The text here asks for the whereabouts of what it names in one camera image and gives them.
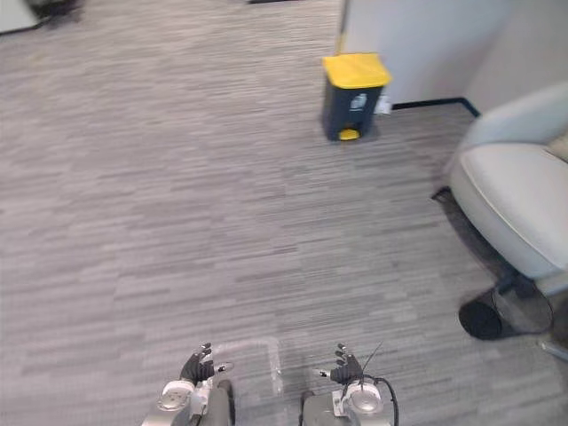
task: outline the white partition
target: white partition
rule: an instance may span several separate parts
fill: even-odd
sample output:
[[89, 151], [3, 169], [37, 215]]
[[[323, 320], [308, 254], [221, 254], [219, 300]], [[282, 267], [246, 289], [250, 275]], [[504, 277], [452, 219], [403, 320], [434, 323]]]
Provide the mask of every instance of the white partition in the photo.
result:
[[0, 33], [32, 28], [37, 23], [24, 0], [0, 0]]
[[344, 51], [377, 51], [394, 103], [463, 97], [519, 0], [351, 0]]
[[465, 96], [483, 112], [568, 80], [568, 0], [522, 0]]

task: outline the white chair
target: white chair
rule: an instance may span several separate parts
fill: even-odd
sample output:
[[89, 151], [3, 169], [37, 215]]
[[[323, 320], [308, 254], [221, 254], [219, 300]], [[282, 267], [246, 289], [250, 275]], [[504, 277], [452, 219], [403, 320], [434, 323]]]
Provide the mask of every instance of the white chair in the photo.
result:
[[565, 82], [483, 114], [445, 168], [469, 221], [547, 296], [568, 289], [568, 162], [546, 150], [567, 130]]

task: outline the yellow lid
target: yellow lid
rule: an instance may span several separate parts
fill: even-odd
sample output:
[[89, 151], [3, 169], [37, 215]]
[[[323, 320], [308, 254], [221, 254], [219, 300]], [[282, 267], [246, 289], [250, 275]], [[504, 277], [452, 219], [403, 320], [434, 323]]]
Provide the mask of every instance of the yellow lid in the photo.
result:
[[353, 129], [344, 129], [339, 132], [340, 140], [359, 139], [359, 132]]
[[341, 89], [379, 87], [392, 79], [376, 53], [328, 56], [323, 59], [323, 66], [331, 83]]

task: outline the cable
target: cable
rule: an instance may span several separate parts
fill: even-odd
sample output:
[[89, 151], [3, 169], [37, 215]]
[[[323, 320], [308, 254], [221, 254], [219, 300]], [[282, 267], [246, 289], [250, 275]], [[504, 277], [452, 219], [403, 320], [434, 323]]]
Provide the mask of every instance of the cable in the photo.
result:
[[389, 381], [387, 379], [384, 379], [382, 377], [376, 377], [374, 378], [375, 380], [375, 386], [378, 383], [384, 383], [387, 385], [387, 387], [389, 388], [389, 392], [390, 392], [390, 401], [392, 402], [392, 407], [393, 407], [393, 411], [394, 411], [394, 426], [398, 426], [398, 401], [397, 401], [397, 394], [394, 393], [394, 389], [392, 389], [391, 384], [389, 383]]

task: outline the chair seat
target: chair seat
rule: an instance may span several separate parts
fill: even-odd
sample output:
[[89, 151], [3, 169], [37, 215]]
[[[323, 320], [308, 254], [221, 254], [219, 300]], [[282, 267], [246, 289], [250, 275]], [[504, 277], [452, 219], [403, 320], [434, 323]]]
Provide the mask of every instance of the chair seat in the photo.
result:
[[[479, 231], [519, 270], [546, 275], [568, 266], [568, 164], [544, 146], [487, 144], [464, 152], [451, 176], [451, 186], [469, 186], [484, 210], [464, 209]], [[501, 228], [494, 223], [501, 220]], [[508, 253], [508, 238], [521, 240], [525, 255]], [[531, 260], [528, 252], [534, 253]], [[529, 263], [540, 262], [541, 265]]]

